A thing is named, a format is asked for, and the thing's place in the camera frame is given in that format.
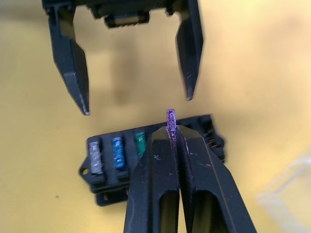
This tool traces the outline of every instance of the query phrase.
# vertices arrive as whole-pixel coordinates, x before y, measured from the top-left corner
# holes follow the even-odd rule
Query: blue fuse
[[[125,160],[123,154],[123,143],[121,137],[115,137],[112,139],[113,148],[113,160],[115,163],[116,170],[125,169]]]

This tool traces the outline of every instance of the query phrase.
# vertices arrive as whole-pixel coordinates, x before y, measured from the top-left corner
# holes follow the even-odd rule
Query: transparent plastic
[[[258,195],[286,233],[311,233],[311,154],[300,157]]]

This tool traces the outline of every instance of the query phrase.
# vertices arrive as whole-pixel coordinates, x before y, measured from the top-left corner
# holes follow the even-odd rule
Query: green fuse
[[[141,156],[144,154],[147,143],[146,143],[146,137],[145,133],[137,133],[135,134],[135,141],[136,141],[136,147],[137,147],[137,152],[138,152],[138,159],[141,158]]]

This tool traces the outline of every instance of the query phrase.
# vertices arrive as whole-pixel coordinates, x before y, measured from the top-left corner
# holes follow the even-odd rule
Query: yellow background
[[[126,203],[98,207],[78,175],[85,140],[163,122],[168,108],[178,118],[213,114],[258,232],[279,232],[256,195],[310,144],[311,1],[201,0],[200,9],[201,74],[186,102],[178,16],[160,10],[148,25],[108,30],[78,8],[83,116],[53,63],[41,1],[0,1],[0,232],[122,232]]]

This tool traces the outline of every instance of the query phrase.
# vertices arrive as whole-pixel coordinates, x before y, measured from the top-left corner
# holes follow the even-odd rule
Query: purple fuse
[[[175,116],[175,110],[174,109],[168,109],[166,111],[166,117],[167,117],[167,130],[170,134],[170,138],[172,141],[176,142],[176,116]]]

